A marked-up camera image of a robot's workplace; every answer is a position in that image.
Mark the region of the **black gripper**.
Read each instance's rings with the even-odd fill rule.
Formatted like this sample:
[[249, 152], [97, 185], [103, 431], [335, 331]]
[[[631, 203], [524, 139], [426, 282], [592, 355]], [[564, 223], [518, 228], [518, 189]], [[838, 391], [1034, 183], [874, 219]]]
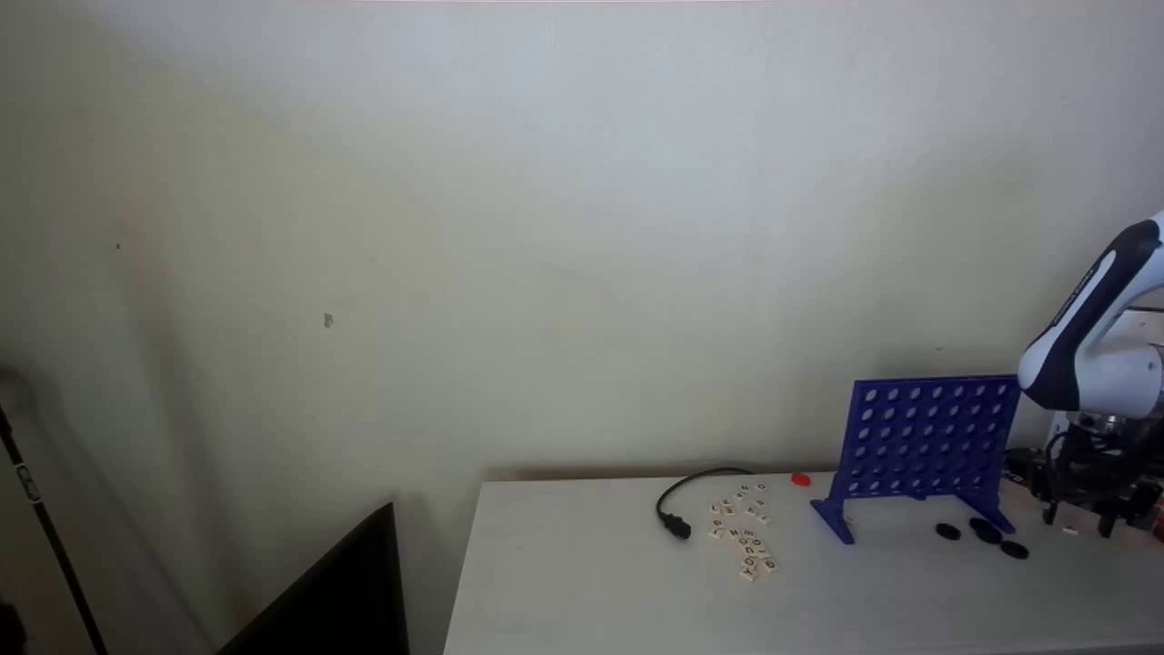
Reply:
[[1004, 476], [1040, 501], [1054, 524], [1061, 505], [1099, 516], [1099, 533], [1117, 524], [1150, 530], [1164, 499], [1164, 422], [1112, 413], [1061, 413], [1040, 446], [1011, 446]]

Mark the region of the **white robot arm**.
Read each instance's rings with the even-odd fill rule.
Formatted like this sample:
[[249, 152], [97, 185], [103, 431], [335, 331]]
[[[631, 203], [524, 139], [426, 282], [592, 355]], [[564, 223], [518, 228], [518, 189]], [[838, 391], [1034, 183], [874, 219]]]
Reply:
[[1020, 355], [1022, 391], [1061, 419], [1045, 439], [1036, 499], [1045, 521], [1073, 501], [1111, 538], [1159, 499], [1164, 345], [1112, 339], [1117, 321], [1164, 286], [1164, 216], [1125, 226], [1088, 264], [1061, 309]]

